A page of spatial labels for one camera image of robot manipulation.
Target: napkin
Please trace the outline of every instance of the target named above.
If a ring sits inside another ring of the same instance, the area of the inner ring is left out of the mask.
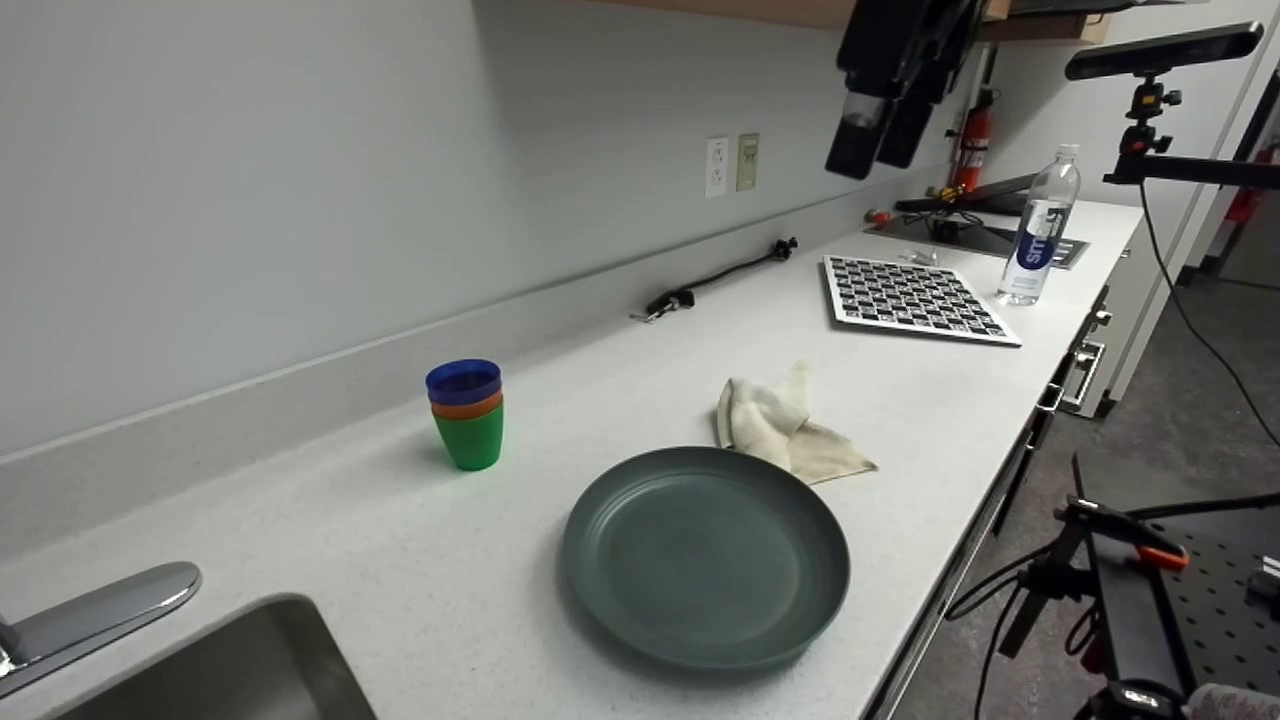
[[[798,362],[782,390],[748,381],[729,381],[713,409],[720,446],[737,446],[777,465],[804,484],[876,471],[850,437],[809,421],[809,369]]]
[[[1280,700],[1227,683],[1201,683],[1189,720],[1280,720]]]

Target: dark green plate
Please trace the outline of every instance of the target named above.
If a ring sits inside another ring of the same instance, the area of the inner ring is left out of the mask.
[[[581,494],[564,589],[609,640],[658,662],[763,672],[840,611],[850,544],[798,476],[740,453],[668,446]]]

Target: plastic cup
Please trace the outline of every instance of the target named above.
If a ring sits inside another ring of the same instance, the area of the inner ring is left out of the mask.
[[[427,370],[438,430],[451,467],[482,471],[505,453],[505,376],[492,358],[451,358]]]

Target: white countertop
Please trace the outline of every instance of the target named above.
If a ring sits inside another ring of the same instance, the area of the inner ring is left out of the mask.
[[[166,558],[196,558],[203,589],[176,617],[0,700],[0,714],[61,710],[265,595],[305,593],[384,720],[850,720],[925,608],[1136,219],[1136,208],[1077,208],[1074,236],[1094,247],[1050,279],[1040,303],[1002,307],[1023,348],[838,331],[822,256],[905,251],[845,236],[702,291],[696,313],[508,358],[508,446],[492,471],[451,471],[406,405],[8,558],[0,589],[11,617]],[[1004,261],[941,251],[941,263],[996,287]],[[812,417],[881,465],[822,486],[853,546],[845,611],[770,681],[705,689],[617,662],[555,595],[564,517],[617,460],[713,443],[708,409],[729,376],[777,383],[798,358],[812,370]]]

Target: black cable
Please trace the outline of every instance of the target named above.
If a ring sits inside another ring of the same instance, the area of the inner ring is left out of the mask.
[[[1013,603],[1017,603],[1021,595],[1023,595],[1023,589],[1013,589],[1009,600],[1004,600],[1004,608],[1002,608],[1002,617],[996,617],[996,623],[994,623],[994,640],[988,640],[988,652],[983,652],[983,668],[981,668],[981,675],[976,675],[971,720],[983,720],[983,700],[988,700],[988,675],[994,675],[994,658],[996,658],[996,640],[1002,640],[1004,618],[1009,618],[1009,611],[1013,611]]]
[[[1067,652],[1067,657],[1090,652],[1090,644],[1095,640],[1095,623],[1101,623],[1101,618],[1106,618],[1106,608],[1101,608],[1101,603],[1090,603],[1090,611],[1081,611],[1077,623],[1067,629],[1065,652]]]
[[[1143,219],[1150,219],[1150,242],[1151,242],[1151,256],[1155,256],[1155,269],[1165,274],[1165,287],[1168,287],[1168,300],[1178,307],[1178,316],[1189,322],[1189,331],[1201,340],[1201,348],[1231,376],[1231,383],[1239,388],[1252,421],[1264,426],[1264,437],[1271,443],[1280,443],[1280,437],[1271,430],[1271,422],[1264,421],[1264,413],[1258,409],[1249,383],[1239,381],[1239,370],[1231,369],[1231,358],[1214,348],[1214,340],[1193,322],[1186,300],[1179,300],[1179,287],[1160,256],[1160,240],[1155,240],[1155,214],[1151,214],[1151,199],[1150,199],[1150,185],[1136,185],[1142,189],[1142,199],[1143,199]],[[1193,517],[1193,512],[1238,512],[1238,506],[1268,506],[1268,502],[1280,502],[1280,492],[1264,492],[1264,494],[1227,494],[1227,500],[1193,500],[1193,502],[1151,502],[1151,506],[1133,506],[1126,517],[1133,521],[1160,521],[1160,517]]]
[[[949,603],[943,618],[959,618],[959,617],[983,608],[1002,589],[1017,583],[1021,571],[1023,571],[1028,562],[1038,562],[1040,557],[1050,557],[1050,544],[1038,546],[1038,551],[1028,551],[1028,557],[1017,557],[1013,562],[1004,562],[1004,569],[996,569],[994,575],[976,581],[968,593],[959,593],[959,595]]]
[[[1280,430],[1264,421],[1264,413],[1258,409],[1249,383],[1239,381],[1239,370],[1231,369],[1231,358],[1193,322],[1186,300],[1179,300],[1179,287],[1160,256],[1160,240],[1155,240],[1155,219],[1151,219],[1151,204],[1150,204],[1150,185],[1136,185],[1142,189],[1142,199],[1143,199],[1143,214],[1150,214],[1150,242],[1151,242],[1151,256],[1160,263],[1160,274],[1168,284],[1168,300],[1178,307],[1178,316],[1189,322],[1189,331],[1198,336],[1198,343],[1231,376],[1231,383],[1239,388],[1239,399],[1249,405],[1252,421],[1268,430],[1268,438],[1280,446]]]
[[[642,320],[660,320],[668,313],[694,307],[696,303],[696,296],[694,296],[696,287],[720,284],[723,274],[737,274],[737,271],[748,271],[748,269],[761,269],[761,263],[784,263],[784,261],[798,256],[798,247],[801,247],[801,240],[784,236],[784,240],[771,240],[763,256],[753,256],[753,261],[729,263],[723,271],[713,271],[713,274],[702,274],[694,284],[668,287],[666,296],[645,303]]]
[[[1239,279],[1239,274],[1218,274],[1214,284],[1238,284],[1238,287],[1258,287],[1258,291],[1280,291],[1280,284],[1258,284],[1258,279]]]
[[[1074,453],[1074,484],[1085,494],[1085,471],[1081,471],[1081,453]]]

